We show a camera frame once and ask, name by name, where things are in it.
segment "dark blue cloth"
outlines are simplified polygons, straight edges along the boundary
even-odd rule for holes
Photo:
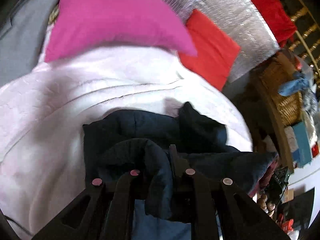
[[[160,231],[170,233],[173,225],[163,220],[172,214],[172,171],[168,155],[171,144],[176,145],[180,155],[197,171],[217,180],[229,177],[247,193],[276,156],[275,153],[243,153],[227,146],[225,126],[200,115],[188,102],[179,109],[177,118],[140,110],[118,110],[83,128],[86,183],[95,178],[115,181],[133,169],[143,171],[145,179],[151,181],[144,211],[137,202],[135,205],[134,234],[148,235],[148,239],[162,239],[165,234]],[[148,223],[143,226],[140,221]],[[184,239],[186,227],[174,225],[177,231],[170,234],[176,237],[167,239]]]

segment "black cable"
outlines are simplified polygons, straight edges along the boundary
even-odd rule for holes
[[[5,217],[5,219],[7,219],[7,220],[9,220],[9,221],[11,221],[11,222],[13,222],[13,223],[15,223],[15,225],[17,226],[17,227],[19,227],[23,232],[25,232],[28,236],[31,236],[31,237],[33,237],[34,235],[33,234],[31,234],[30,232],[29,232],[29,230],[27,230],[26,228],[24,228],[22,225],[20,225],[18,222],[16,222],[16,221],[14,221],[12,218],[9,218],[8,216],[4,216]]]

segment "light blue fabric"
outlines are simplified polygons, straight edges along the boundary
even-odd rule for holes
[[[309,81],[305,74],[296,71],[292,75],[295,79],[279,86],[278,93],[281,96],[288,97],[309,87]]]

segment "red pillow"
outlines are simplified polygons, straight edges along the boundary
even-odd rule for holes
[[[197,9],[193,10],[186,25],[198,56],[191,57],[180,52],[181,63],[221,91],[240,46]]]

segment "metal bolt head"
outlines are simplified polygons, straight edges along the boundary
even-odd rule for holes
[[[140,171],[139,170],[132,170],[130,171],[130,175],[131,176],[138,176],[140,174]]]
[[[231,185],[233,183],[232,179],[229,178],[224,178],[222,182],[225,185]]]
[[[186,174],[188,174],[188,175],[193,175],[195,173],[196,173],[196,171],[194,169],[186,169]]]
[[[92,185],[99,187],[102,184],[102,179],[96,178],[92,181]]]

